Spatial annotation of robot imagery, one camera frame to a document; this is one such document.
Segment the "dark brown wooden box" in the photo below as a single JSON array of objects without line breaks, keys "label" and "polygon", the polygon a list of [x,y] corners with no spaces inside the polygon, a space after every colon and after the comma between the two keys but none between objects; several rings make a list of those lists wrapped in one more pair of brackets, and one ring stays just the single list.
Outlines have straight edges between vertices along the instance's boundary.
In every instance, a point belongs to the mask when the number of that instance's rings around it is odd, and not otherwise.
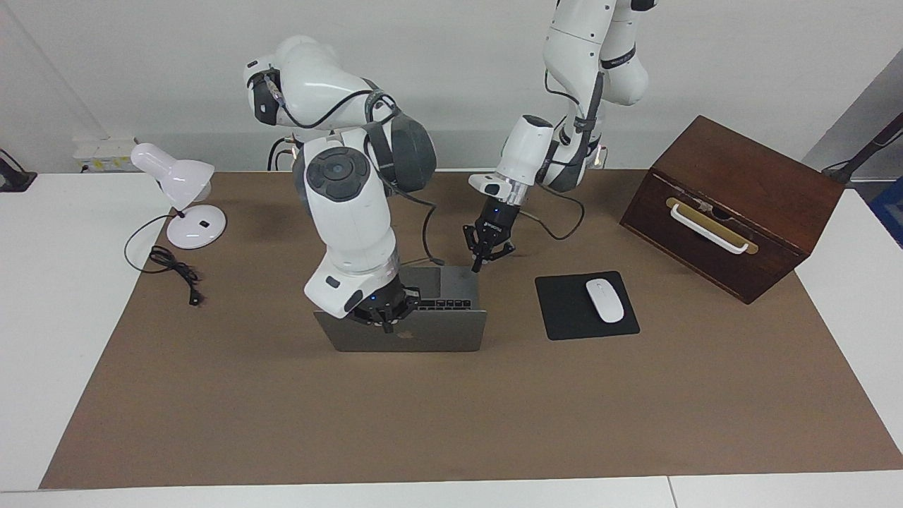
[{"label": "dark brown wooden box", "polygon": [[649,170],[621,225],[749,304],[812,254],[842,191],[698,117]]}]

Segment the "blue object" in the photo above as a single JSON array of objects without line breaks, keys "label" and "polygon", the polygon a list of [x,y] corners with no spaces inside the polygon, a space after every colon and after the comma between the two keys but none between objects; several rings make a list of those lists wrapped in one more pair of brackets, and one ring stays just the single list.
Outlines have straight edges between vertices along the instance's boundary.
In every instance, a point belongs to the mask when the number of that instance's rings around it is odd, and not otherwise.
[{"label": "blue object", "polygon": [[869,208],[884,224],[890,236],[903,247],[903,177],[871,200]]}]

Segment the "white desk lamp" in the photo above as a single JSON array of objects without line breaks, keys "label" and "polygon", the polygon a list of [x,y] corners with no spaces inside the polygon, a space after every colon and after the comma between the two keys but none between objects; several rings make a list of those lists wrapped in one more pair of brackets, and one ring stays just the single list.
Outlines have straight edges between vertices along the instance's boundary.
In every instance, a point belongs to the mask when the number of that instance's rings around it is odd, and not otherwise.
[{"label": "white desk lamp", "polygon": [[177,211],[166,238],[179,249],[210,245],[226,229],[226,214],[209,204],[186,208],[207,199],[213,166],[201,161],[176,160],[156,145],[142,143],[132,150],[132,164],[151,175]]}]

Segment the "box lid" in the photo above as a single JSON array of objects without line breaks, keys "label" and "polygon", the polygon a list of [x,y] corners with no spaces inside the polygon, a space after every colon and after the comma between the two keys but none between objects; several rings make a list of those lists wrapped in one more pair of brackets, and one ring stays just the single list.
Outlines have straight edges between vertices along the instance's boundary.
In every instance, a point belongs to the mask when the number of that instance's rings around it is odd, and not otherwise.
[{"label": "box lid", "polygon": [[694,120],[653,170],[806,254],[843,191],[842,184],[705,117]]}]

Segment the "white handle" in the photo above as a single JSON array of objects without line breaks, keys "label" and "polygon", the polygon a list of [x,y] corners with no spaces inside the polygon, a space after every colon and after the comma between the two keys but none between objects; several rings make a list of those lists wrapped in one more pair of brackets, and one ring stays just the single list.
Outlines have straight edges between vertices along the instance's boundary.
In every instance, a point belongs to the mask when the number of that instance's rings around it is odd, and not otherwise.
[{"label": "white handle", "polygon": [[684,217],[677,210],[678,207],[680,207],[680,203],[677,203],[673,207],[671,207],[671,217],[673,217],[676,221],[680,222],[684,226],[690,228],[691,230],[696,231],[697,233],[703,235],[705,238],[711,240],[712,243],[714,243],[718,247],[721,247],[722,249],[727,250],[731,254],[742,254],[742,253],[746,252],[747,249],[749,249],[748,243],[744,243],[743,247],[736,247],[736,246],[732,245],[730,242],[728,242],[727,240],[725,240],[724,238],[716,235],[715,233],[713,233],[709,230],[706,230],[703,226],[700,226],[699,224]]}]

